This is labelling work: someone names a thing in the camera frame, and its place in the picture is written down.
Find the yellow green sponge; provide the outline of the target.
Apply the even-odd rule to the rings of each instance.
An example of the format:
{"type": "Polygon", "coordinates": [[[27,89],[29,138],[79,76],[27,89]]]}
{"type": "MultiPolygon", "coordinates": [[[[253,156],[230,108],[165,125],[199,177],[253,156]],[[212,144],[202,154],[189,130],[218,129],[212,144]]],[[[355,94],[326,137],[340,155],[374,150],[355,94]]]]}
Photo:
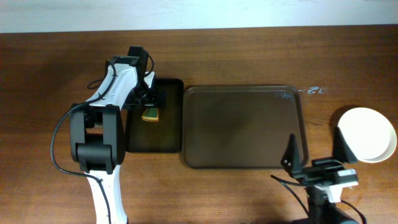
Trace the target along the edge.
{"type": "Polygon", "coordinates": [[[143,121],[158,122],[159,121],[159,109],[158,108],[146,108],[141,116],[143,121]]]}

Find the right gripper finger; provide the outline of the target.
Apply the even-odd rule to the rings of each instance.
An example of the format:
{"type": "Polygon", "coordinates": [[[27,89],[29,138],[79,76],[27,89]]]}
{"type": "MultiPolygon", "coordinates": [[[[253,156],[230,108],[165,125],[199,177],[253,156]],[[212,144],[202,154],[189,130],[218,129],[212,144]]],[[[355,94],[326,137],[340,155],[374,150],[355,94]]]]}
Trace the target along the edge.
{"type": "Polygon", "coordinates": [[[357,157],[346,143],[339,127],[335,127],[333,132],[332,158],[347,164],[355,164],[358,162],[357,157]]]}
{"type": "Polygon", "coordinates": [[[287,149],[282,156],[280,164],[288,174],[300,174],[302,172],[299,149],[294,134],[289,136],[287,149]]]}

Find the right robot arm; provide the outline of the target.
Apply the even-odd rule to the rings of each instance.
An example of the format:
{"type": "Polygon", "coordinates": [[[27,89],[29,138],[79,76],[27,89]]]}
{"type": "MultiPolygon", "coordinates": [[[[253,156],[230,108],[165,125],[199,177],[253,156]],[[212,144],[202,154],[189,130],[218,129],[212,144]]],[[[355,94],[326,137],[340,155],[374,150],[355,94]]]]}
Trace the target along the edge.
{"type": "Polygon", "coordinates": [[[357,172],[345,168],[345,164],[357,163],[358,159],[346,143],[342,132],[335,128],[331,157],[314,159],[310,167],[304,167],[300,161],[297,140],[294,134],[289,136],[287,149],[281,159],[281,165],[295,182],[275,177],[294,197],[291,185],[303,187],[307,193],[308,205],[297,201],[307,214],[307,218],[294,220],[293,223],[356,223],[338,203],[350,205],[341,199],[346,187],[359,184],[357,172]]]}

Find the white plate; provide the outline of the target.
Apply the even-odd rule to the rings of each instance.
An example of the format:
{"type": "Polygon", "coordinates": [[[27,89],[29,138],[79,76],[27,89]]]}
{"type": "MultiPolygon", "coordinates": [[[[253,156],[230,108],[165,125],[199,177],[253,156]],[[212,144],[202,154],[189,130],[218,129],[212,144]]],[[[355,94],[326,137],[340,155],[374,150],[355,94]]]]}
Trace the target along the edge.
{"type": "Polygon", "coordinates": [[[353,108],[337,123],[344,140],[361,162],[378,163],[396,151],[397,133],[392,123],[370,108],[353,108]]]}

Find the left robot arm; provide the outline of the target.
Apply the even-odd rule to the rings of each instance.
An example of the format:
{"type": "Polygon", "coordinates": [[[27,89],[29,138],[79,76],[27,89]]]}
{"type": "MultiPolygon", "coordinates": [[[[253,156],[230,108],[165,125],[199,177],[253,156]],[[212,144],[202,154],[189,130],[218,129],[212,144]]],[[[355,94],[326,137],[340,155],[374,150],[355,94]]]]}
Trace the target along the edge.
{"type": "Polygon", "coordinates": [[[97,223],[129,221],[119,178],[127,151],[121,111],[143,108],[142,120],[159,121],[165,94],[155,87],[154,71],[146,69],[152,61],[150,55],[107,60],[95,94],[70,112],[71,155],[88,179],[97,223]]]}

